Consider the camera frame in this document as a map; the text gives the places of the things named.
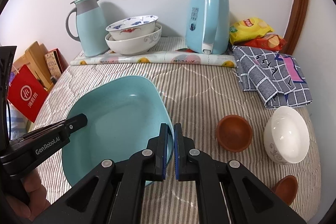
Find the white ceramic bowl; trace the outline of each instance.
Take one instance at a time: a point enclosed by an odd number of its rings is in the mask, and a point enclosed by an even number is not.
[[[114,40],[125,40],[154,32],[157,16],[138,16],[119,20],[106,27]]]
[[[105,37],[107,45],[116,53],[124,55],[135,55],[148,51],[151,47],[156,45],[161,38],[162,26],[156,24],[155,30],[149,35],[136,37],[126,40],[113,41],[111,35]]]
[[[301,115],[288,106],[276,109],[264,130],[264,146],[271,160],[284,165],[298,163],[307,155],[309,142]]]

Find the screw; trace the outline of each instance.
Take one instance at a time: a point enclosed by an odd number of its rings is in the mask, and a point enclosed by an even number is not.
[[[198,156],[200,154],[200,151],[198,149],[190,149],[189,154],[191,156]]]
[[[142,151],[142,154],[143,154],[144,156],[150,156],[150,155],[153,154],[153,151],[150,150],[150,149],[145,149],[145,150]]]
[[[240,166],[240,163],[237,160],[231,160],[229,164],[232,168],[238,168]]]
[[[101,162],[101,166],[103,166],[103,167],[110,167],[112,165],[112,161],[111,160],[103,160],[102,162]]]

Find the kettle label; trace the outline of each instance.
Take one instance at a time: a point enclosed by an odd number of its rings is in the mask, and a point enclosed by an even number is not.
[[[197,20],[197,14],[198,14],[198,8],[193,7],[191,10],[190,20],[196,21]]]

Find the thermos handle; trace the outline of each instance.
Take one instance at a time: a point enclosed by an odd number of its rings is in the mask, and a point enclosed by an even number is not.
[[[73,9],[70,11],[70,13],[68,13],[67,19],[65,20],[65,29],[67,30],[68,35],[69,35],[72,39],[74,39],[74,40],[80,42],[79,37],[75,37],[75,36],[70,32],[70,29],[69,29],[69,17],[70,17],[70,15],[71,15],[72,13],[74,13],[74,12],[77,12],[77,7],[73,8]]]
[[[205,29],[202,41],[202,52],[210,54],[213,49],[213,43],[217,32],[218,17],[219,17],[219,0],[207,0],[205,7]]]

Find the light blue thermos jug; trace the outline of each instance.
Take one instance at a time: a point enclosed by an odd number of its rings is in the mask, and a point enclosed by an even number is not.
[[[87,57],[97,56],[109,50],[105,41],[108,32],[105,30],[107,24],[98,0],[75,0],[76,7],[73,8],[66,19],[66,30],[68,35],[76,41],[80,41],[84,54]],[[75,37],[69,29],[69,17],[76,12],[76,27],[78,37]]]

